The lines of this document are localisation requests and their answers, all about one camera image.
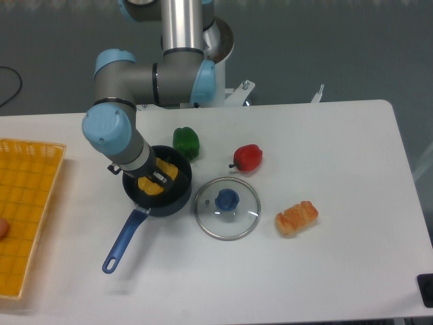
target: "blue handle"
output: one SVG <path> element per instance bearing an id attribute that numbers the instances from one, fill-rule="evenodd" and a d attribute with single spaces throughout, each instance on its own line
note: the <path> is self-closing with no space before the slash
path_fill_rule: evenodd
<path id="1" fill-rule="evenodd" d="M 102 271 L 107 274 L 114 272 L 123 256 L 123 253 L 126 251 L 128 244 L 135 233 L 135 230 L 137 230 L 138 226 L 141 225 L 141 223 L 145 221 L 148 216 L 149 215 L 147 213 L 138 211 L 137 209 L 131 212 L 127 222 L 125 222 L 122 228 L 122 231 L 120 231 L 116 242 L 111 248 L 111 251 L 108 253 L 106 261 L 102 265 Z"/>

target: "bell pepper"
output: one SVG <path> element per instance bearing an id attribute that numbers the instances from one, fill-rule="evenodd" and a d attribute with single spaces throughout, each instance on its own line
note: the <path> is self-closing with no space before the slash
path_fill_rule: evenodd
<path id="1" fill-rule="evenodd" d="M 198 135 L 190 127 L 175 129 L 173 133 L 173 148 L 179 151 L 184 157 L 191 161 L 198 156 L 200 142 Z"/>
<path id="2" fill-rule="evenodd" d="M 256 144 L 248 144 L 238 148 L 233 156 L 230 168 L 237 167 L 240 171 L 253 171 L 262 162 L 263 151 Z"/>

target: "yellow basket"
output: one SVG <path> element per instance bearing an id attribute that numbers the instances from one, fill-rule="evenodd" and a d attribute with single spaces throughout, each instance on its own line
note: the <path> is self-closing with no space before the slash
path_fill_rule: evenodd
<path id="1" fill-rule="evenodd" d="M 28 266 L 66 146 L 0 139 L 0 298 L 21 298 Z"/>

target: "glass lid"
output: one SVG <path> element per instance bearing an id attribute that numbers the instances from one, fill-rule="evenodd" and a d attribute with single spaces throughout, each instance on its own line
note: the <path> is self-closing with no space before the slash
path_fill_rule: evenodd
<path id="1" fill-rule="evenodd" d="M 237 240 L 248 235 L 258 223 L 260 200 L 245 181 L 222 177 L 198 191 L 195 213 L 198 225 L 209 236 Z"/>

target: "saucepan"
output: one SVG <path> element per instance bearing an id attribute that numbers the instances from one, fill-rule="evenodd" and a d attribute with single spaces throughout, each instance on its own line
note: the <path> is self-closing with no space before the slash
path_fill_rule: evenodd
<path id="1" fill-rule="evenodd" d="M 136 178 L 123 173 L 123 188 L 129 198 L 135 202 L 137 208 L 129 215 L 102 265 L 102 270 L 107 274 L 113 273 L 117 268 L 135 230 L 149 215 L 152 217 L 172 215 L 182 209 L 191 196 L 192 172 L 188 160 L 178 151 L 168 146 L 152 146 L 152 149 L 158 158 L 176 166 L 179 174 L 167 193 L 148 196 L 139 189 Z"/>

